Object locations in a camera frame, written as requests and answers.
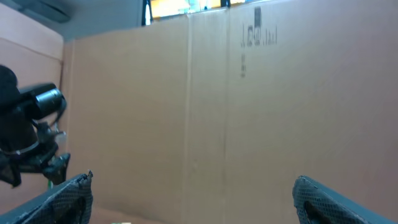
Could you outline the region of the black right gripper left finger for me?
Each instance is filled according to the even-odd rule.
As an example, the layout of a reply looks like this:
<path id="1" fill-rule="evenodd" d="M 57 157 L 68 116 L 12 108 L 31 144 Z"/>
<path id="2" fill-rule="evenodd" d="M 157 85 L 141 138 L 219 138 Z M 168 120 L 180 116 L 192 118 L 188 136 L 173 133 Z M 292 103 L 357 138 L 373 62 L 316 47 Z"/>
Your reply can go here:
<path id="1" fill-rule="evenodd" d="M 88 224 L 93 173 L 79 174 L 1 215 L 1 224 Z"/>

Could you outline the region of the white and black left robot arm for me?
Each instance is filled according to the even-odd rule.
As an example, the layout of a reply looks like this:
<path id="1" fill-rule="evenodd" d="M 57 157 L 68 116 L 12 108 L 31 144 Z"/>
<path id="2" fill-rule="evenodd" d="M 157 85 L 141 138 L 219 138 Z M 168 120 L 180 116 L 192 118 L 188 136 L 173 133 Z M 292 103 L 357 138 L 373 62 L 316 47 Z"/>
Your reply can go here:
<path id="1" fill-rule="evenodd" d="M 54 83 L 19 89 L 15 73 L 1 65 L 1 180 L 17 187 L 22 173 L 43 174 L 59 185 L 66 181 L 70 154 L 57 156 L 52 129 L 67 108 Z"/>

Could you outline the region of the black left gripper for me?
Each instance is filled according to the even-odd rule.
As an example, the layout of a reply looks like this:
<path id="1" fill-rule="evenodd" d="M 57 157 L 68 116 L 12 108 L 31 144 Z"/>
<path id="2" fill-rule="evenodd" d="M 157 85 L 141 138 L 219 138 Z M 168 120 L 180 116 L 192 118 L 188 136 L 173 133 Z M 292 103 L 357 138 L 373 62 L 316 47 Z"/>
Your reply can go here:
<path id="1" fill-rule="evenodd" d="M 22 183 L 21 174 L 43 174 L 49 181 L 59 185 L 67 179 L 70 154 L 57 156 L 58 137 L 66 132 L 51 129 L 47 123 L 35 125 L 37 141 L 28 148 L 6 152 L 1 150 L 1 181 L 18 187 Z"/>

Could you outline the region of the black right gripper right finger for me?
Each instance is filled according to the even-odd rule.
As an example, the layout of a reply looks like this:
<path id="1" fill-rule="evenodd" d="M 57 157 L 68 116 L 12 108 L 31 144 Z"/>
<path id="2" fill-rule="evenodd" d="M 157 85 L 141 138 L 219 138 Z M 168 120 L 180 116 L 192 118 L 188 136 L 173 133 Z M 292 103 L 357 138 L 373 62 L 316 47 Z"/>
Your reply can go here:
<path id="1" fill-rule="evenodd" d="M 305 175 L 296 179 L 292 196 L 300 224 L 394 224 Z"/>

